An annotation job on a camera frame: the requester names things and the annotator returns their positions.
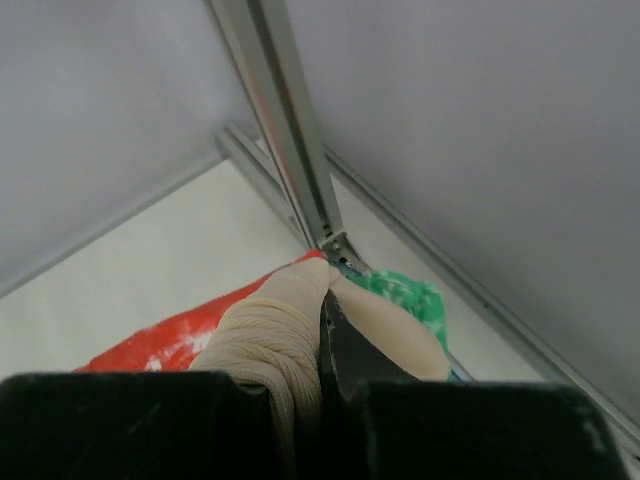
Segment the rope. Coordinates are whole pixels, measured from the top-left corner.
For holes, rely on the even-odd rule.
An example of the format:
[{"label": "rope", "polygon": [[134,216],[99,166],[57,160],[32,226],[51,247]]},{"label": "rope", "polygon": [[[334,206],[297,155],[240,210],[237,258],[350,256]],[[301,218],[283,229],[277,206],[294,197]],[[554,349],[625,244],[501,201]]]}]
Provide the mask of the rope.
[{"label": "rope", "polygon": [[295,476],[294,434],[311,438],[320,422],[319,323],[328,288],[329,266],[322,259],[275,272],[227,310],[190,367],[221,369],[237,383],[267,387],[289,478]]}]

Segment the white wall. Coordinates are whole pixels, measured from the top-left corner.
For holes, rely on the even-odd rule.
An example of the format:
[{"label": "white wall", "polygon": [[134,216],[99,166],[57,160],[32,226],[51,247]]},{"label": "white wall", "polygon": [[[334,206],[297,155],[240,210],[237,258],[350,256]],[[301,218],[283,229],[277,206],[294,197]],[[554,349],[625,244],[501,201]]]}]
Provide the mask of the white wall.
[{"label": "white wall", "polygon": [[640,423],[640,3],[288,6],[328,143]]},{"label": "white wall", "polygon": [[0,295],[211,166],[234,117],[205,0],[0,2]]}]

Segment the aluminum frame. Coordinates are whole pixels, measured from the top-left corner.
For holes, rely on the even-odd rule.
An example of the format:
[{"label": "aluminum frame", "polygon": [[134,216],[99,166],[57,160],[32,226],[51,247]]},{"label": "aluminum frame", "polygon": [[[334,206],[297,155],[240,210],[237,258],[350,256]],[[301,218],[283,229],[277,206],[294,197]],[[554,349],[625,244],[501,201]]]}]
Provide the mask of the aluminum frame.
[{"label": "aluminum frame", "polygon": [[211,3],[307,245],[324,248],[343,241],[342,218],[284,1]]}]

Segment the green cloth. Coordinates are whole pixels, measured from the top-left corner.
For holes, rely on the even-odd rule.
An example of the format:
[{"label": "green cloth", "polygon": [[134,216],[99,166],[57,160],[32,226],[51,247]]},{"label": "green cloth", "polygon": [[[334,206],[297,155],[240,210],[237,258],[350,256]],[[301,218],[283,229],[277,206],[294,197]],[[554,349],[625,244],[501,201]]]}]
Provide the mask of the green cloth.
[{"label": "green cloth", "polygon": [[356,285],[399,305],[425,325],[447,350],[447,324],[442,295],[426,282],[412,280],[390,270],[372,270],[363,275],[342,273]]}]

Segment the red fabric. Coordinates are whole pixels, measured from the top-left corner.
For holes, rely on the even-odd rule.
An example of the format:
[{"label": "red fabric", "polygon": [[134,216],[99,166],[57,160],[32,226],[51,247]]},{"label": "red fabric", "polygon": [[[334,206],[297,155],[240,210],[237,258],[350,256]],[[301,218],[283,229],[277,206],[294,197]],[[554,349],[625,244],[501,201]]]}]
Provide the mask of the red fabric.
[{"label": "red fabric", "polygon": [[[323,255],[320,251],[312,250],[296,263],[312,257]],[[140,330],[76,371],[185,370],[207,345],[224,312],[255,292],[270,275],[193,310],[163,320],[153,327]]]}]

